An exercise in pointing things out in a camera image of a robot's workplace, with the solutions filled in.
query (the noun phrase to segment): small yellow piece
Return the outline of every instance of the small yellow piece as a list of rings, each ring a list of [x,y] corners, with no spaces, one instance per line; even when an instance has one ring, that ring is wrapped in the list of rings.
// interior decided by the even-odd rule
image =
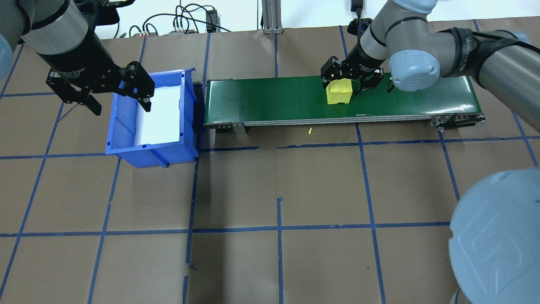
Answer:
[[[350,79],[334,80],[326,87],[328,104],[349,103],[352,95],[353,85]]]

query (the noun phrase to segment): metal bracket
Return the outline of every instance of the metal bracket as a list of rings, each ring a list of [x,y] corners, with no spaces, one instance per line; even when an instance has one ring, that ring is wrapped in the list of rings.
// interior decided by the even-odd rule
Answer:
[[[281,0],[262,0],[262,32],[265,35],[281,34]]]
[[[232,122],[231,125],[235,134],[246,134],[246,128],[243,122]]]
[[[247,134],[249,127],[246,127],[243,122],[224,122],[216,124],[205,124],[206,129],[216,129],[216,130],[230,130],[232,129],[235,134]]]
[[[457,129],[463,127],[471,127],[473,125],[481,125],[485,122],[483,113],[478,114],[441,114],[435,115],[429,125],[435,127],[439,132],[447,129]]]

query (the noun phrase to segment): black wire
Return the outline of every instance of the black wire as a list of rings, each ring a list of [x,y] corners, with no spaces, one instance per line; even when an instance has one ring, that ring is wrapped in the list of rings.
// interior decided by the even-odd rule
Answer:
[[[146,19],[146,20],[144,21],[143,27],[146,25],[146,23],[147,23],[150,19],[155,18],[155,17],[158,17],[158,16],[177,16],[177,15],[175,15],[175,14],[168,14],[168,13],[165,13],[165,12],[163,12],[163,13],[161,13],[161,14],[155,14],[155,15],[153,15],[153,16],[148,17],[148,19]],[[217,25],[217,24],[212,24],[212,23],[209,23],[209,22],[204,22],[204,21],[202,21],[202,20],[193,19],[193,18],[189,18],[189,17],[186,17],[186,16],[184,16],[184,18],[189,19],[189,20],[193,20],[193,21],[197,21],[197,22],[200,22],[200,23],[212,25],[212,26],[214,26],[214,27],[216,27],[216,28],[218,28],[218,29],[222,29],[222,30],[224,30],[224,31],[230,32],[230,31],[227,30],[226,28],[221,27],[221,26],[219,26],[219,25]]]
[[[148,26],[151,25],[153,28],[154,28],[154,31],[156,31],[156,36],[159,36],[158,34],[158,29],[156,29],[156,27],[152,24],[152,23],[147,23],[146,24],[146,31],[148,32],[148,35],[150,35],[150,31],[148,29]]]
[[[199,4],[197,4],[197,3],[190,3],[190,4],[186,5],[186,9],[187,9],[189,6],[191,6],[191,5],[197,6],[196,9],[191,10],[191,11],[198,10],[199,8],[203,9],[203,10],[206,12],[206,14],[208,15],[208,17],[210,18],[210,23],[214,23],[214,20],[212,20],[212,15],[210,15],[210,12],[209,12],[207,9],[205,9],[205,6],[211,6],[211,5],[204,5],[204,6],[203,6],[203,5],[199,5]]]
[[[130,37],[131,37],[131,30],[132,30],[133,28],[137,28],[137,30],[139,30],[139,33],[141,33],[141,34],[143,33],[143,31],[141,31],[140,27],[138,27],[138,26],[136,26],[136,25],[132,25],[132,26],[130,27],[130,31],[129,31]]]
[[[118,31],[120,31],[120,21],[118,21],[118,25],[116,26],[116,34],[114,35],[114,37],[112,37],[113,39],[118,36]]]
[[[181,9],[182,9],[182,13],[180,14],[180,16],[184,16],[184,12],[187,12],[187,13],[190,15],[190,17],[193,18],[193,15],[191,15],[191,12],[187,11],[187,6],[184,7],[184,6],[181,6],[181,5],[177,5],[176,8],[175,8],[175,10],[174,10],[174,12],[176,13],[176,15],[178,15],[178,8],[181,8]],[[178,26],[178,17],[175,17],[174,19],[177,21],[176,25]],[[199,28],[197,27],[197,23],[193,22],[193,24],[195,25],[195,31],[196,31],[196,32],[199,32]],[[184,26],[182,25],[182,18],[180,18],[180,25],[181,25],[182,27],[184,27]],[[187,33],[187,30],[188,30],[189,28],[190,28],[190,21],[188,20],[188,21],[187,21],[187,29],[186,29],[186,31],[185,31],[186,33]]]

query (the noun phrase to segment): blue tape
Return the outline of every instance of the blue tape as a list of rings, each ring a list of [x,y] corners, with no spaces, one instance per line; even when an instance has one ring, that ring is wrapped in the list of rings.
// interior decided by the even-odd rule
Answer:
[[[377,228],[403,228],[403,227],[439,227],[450,226],[450,222],[424,222],[424,223],[388,223],[375,224]]]
[[[66,117],[67,114],[69,114],[71,111],[73,111],[73,109],[74,109],[76,106],[78,106],[78,105],[79,105],[79,104],[76,103],[73,107],[71,107],[71,109],[69,109],[69,110],[66,112],[66,114],[62,115],[56,122],[57,122],[57,123],[60,122],[64,117]]]
[[[204,71],[202,72],[202,90],[203,94],[205,93],[204,90],[206,88],[206,75],[208,72],[208,57],[210,55],[210,38],[211,34],[208,33],[206,36],[206,50],[205,50],[205,56],[204,56]],[[199,131],[197,133],[197,152],[200,153],[200,134],[201,134],[201,128],[199,128]],[[193,221],[195,218],[195,200],[197,198],[197,180],[199,178],[199,162],[200,157],[197,157],[195,159],[195,170],[193,173],[193,187],[191,189],[191,206],[190,206],[190,222],[188,224],[188,233],[187,233],[187,244],[186,244],[186,263],[189,264],[191,260],[191,243],[193,241]]]
[[[279,77],[278,68],[278,34],[274,34],[274,64],[275,64],[275,78]]]
[[[114,177],[112,178],[111,193],[109,194],[109,202],[107,204],[107,210],[105,212],[105,219],[103,220],[103,228],[101,231],[101,237],[99,238],[98,253],[96,255],[96,263],[94,264],[94,271],[92,272],[92,281],[90,282],[90,290],[88,292],[88,304],[92,303],[92,297],[94,294],[94,286],[96,285],[96,277],[98,274],[99,260],[101,259],[101,252],[103,250],[103,242],[105,241],[105,235],[107,232],[107,224],[109,222],[109,215],[111,214],[111,201],[114,196],[114,190],[116,189],[116,182],[118,180],[118,172],[120,171],[120,159],[116,163],[116,169],[114,170]]]
[[[379,145],[379,144],[414,144],[414,143],[439,143],[439,140],[408,140],[408,141],[373,141],[363,142],[363,146]]]
[[[187,300],[187,275],[184,276],[184,286],[182,288],[182,304],[186,304]]]
[[[480,141],[517,141],[522,140],[522,137],[486,137],[486,138],[456,138],[456,139],[445,139],[445,142],[480,142]]]
[[[480,28],[478,27],[478,23],[476,22],[476,19],[473,19],[472,22],[474,23],[474,28],[476,29],[476,31],[479,32]]]
[[[146,36],[143,37],[143,46],[140,48],[139,63],[143,63],[144,49],[146,47]]]
[[[42,93],[5,94],[3,97],[46,96],[46,95],[56,95],[56,93],[42,92]]]
[[[283,304],[283,242],[281,239],[281,202],[283,197],[278,197],[278,266],[279,266],[279,304]]]
[[[0,156],[0,160],[26,160],[29,158],[45,158],[45,156],[44,155]]]
[[[193,233],[231,233],[278,230],[276,226],[239,227],[239,228],[203,228],[193,229]]]
[[[339,26],[339,34],[341,35],[341,43],[343,44],[343,52],[345,53],[344,58],[347,58],[347,55],[349,54],[349,52],[347,52],[347,45],[345,43],[345,35],[343,34],[343,27],[341,25]]]
[[[114,197],[114,190],[116,190],[116,181],[118,180],[118,173],[120,172],[120,159],[116,163],[116,169],[114,170],[114,177],[112,178],[111,193],[109,194],[109,204],[112,202]]]
[[[286,147],[277,147],[276,149],[295,149],[295,148],[320,148],[320,147],[350,147],[358,146],[356,142],[342,142],[342,143],[308,143],[308,144],[291,144]]]
[[[372,200],[371,200],[371,192],[369,191],[369,180],[368,180],[368,171],[366,167],[366,158],[364,154],[362,135],[360,134],[360,127],[358,126],[358,123],[356,124],[356,135],[358,137],[358,144],[360,147],[360,161],[362,163],[362,173],[364,177],[364,185],[366,187],[366,197],[368,201],[368,210],[369,210],[369,223],[372,229],[373,251],[375,254],[375,264],[377,266],[377,277],[379,278],[379,291],[381,292],[382,304],[386,304],[386,296],[384,294],[384,283],[382,280],[381,259],[379,257],[379,243],[377,242],[375,215],[373,214],[373,205],[372,205]]]
[[[89,235],[101,235],[99,231],[74,231],[74,232],[26,232],[22,234],[22,237],[36,237],[36,236],[89,236]]]
[[[207,148],[199,149],[200,152],[220,152],[220,151],[246,151],[246,150],[257,150],[259,146],[253,147],[234,147],[234,148]]]
[[[450,222],[418,222],[418,223],[380,223],[377,228],[397,227],[432,227],[448,226]],[[239,228],[203,228],[192,229],[192,233],[234,233],[234,232],[259,232],[278,230],[327,230],[327,229],[369,229],[371,224],[327,224],[327,225],[290,225],[290,226],[257,226]],[[187,234],[189,229],[165,229],[165,230],[126,230],[107,231],[105,235],[148,235],[148,234]],[[1,233],[0,237],[15,237],[17,233]],[[101,235],[99,231],[75,231],[75,232],[30,232],[23,233],[22,237],[34,236],[91,236]]]
[[[61,157],[88,157],[88,156],[110,156],[110,155],[107,155],[105,153],[17,155],[17,156],[0,156],[0,160],[25,160],[25,159],[29,159],[29,158],[61,158]]]
[[[525,131],[523,130],[523,126],[521,126],[521,122],[519,122],[519,119],[517,118],[516,113],[512,112],[512,115],[514,116],[516,125],[519,129],[519,132],[521,133],[521,137],[525,141],[525,145],[527,146],[527,150],[529,151],[529,155],[531,156],[532,163],[535,165],[535,167],[538,167],[538,162],[536,161],[535,154],[534,152],[532,152],[531,144],[529,143],[529,140],[527,139],[527,136],[525,135]]]
[[[56,116],[56,120],[58,121],[58,118],[62,114],[62,109],[64,108],[64,103],[60,105],[60,108],[58,109],[58,115]],[[49,138],[49,143],[47,144],[47,149],[45,151],[45,156],[49,153],[49,150],[51,149],[52,139],[55,136],[56,128],[58,127],[58,123],[55,123],[54,127],[52,128],[51,136]],[[41,166],[39,167],[39,171],[36,177],[36,182],[34,183],[34,187],[32,189],[32,194],[30,195],[30,199],[28,200],[28,205],[26,206],[26,211],[24,212],[23,221],[21,222],[21,226],[19,228],[19,232],[17,234],[17,239],[15,240],[15,245],[13,246],[13,251],[11,252],[11,256],[9,258],[8,266],[5,270],[4,279],[2,280],[2,285],[0,286],[0,299],[2,298],[2,294],[4,293],[5,284],[8,281],[9,272],[11,271],[11,266],[13,266],[13,260],[15,259],[15,254],[17,253],[17,249],[19,247],[19,243],[21,241],[21,237],[23,235],[24,226],[26,226],[26,221],[28,219],[28,215],[30,214],[30,208],[32,207],[32,203],[34,200],[34,197],[36,196],[36,190],[39,185],[39,180],[41,179],[41,174],[43,173],[43,168],[45,168],[45,161],[47,159],[43,158],[41,161]]]
[[[371,228],[371,224],[331,224],[331,225],[297,225],[281,226],[281,230],[326,230],[326,229],[363,229]]]
[[[44,155],[45,158],[62,158],[62,157],[95,157],[95,156],[112,156],[105,153],[74,153],[74,154],[51,154]]]
[[[189,233],[188,229],[165,229],[165,230],[127,230],[107,231],[106,235],[148,235],[148,234],[183,234]]]
[[[448,173],[450,174],[450,179],[452,181],[452,187],[454,187],[454,194],[456,195],[456,201],[460,201],[460,191],[457,189],[456,177],[454,176],[454,170],[452,169],[452,164],[450,163],[450,156],[448,156],[448,150],[446,149],[445,139],[442,136],[442,133],[439,132],[439,141],[442,146],[442,151],[444,153],[444,159],[446,160],[446,166],[448,167]]]
[[[4,93],[6,88],[8,87],[9,80],[11,79],[11,75],[13,75],[13,71],[15,71],[15,66],[17,65],[17,62],[19,61],[19,57],[21,56],[21,53],[23,52],[24,44],[21,45],[21,48],[19,49],[19,52],[17,53],[17,57],[15,57],[15,60],[13,62],[13,65],[11,66],[11,70],[9,71],[8,77],[5,79],[4,87],[2,88],[2,92],[0,92],[0,98],[4,97]]]
[[[202,71],[202,91],[204,94],[206,88],[206,72],[208,70],[208,54],[210,53],[210,33],[206,36],[206,50],[204,55],[204,70]]]
[[[107,204],[107,211],[105,213],[105,220],[103,221],[103,229],[101,237],[99,238],[98,253],[96,255],[96,262],[94,263],[94,270],[92,272],[92,280],[90,281],[90,290],[88,292],[88,304],[92,303],[92,297],[94,295],[94,286],[96,285],[96,277],[98,275],[99,260],[101,259],[101,252],[103,250],[103,242],[105,241],[105,232],[107,231],[107,223],[109,221],[109,214],[111,212],[111,204]]]
[[[195,172],[193,173],[193,188],[191,191],[191,207],[190,207],[190,223],[188,227],[187,234],[187,245],[186,245],[186,263],[190,263],[191,260],[191,243],[193,240],[193,221],[195,219],[195,200],[197,198],[197,179],[199,171],[199,157],[195,161]]]

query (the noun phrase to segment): green conveyor belt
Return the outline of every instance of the green conveyor belt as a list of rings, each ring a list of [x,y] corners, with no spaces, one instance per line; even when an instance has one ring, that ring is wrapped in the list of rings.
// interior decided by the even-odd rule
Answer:
[[[327,104],[317,76],[209,81],[205,126],[418,120],[481,113],[468,77],[440,78],[416,92],[387,93],[389,78],[385,73],[376,89],[360,92],[349,104],[333,105]]]

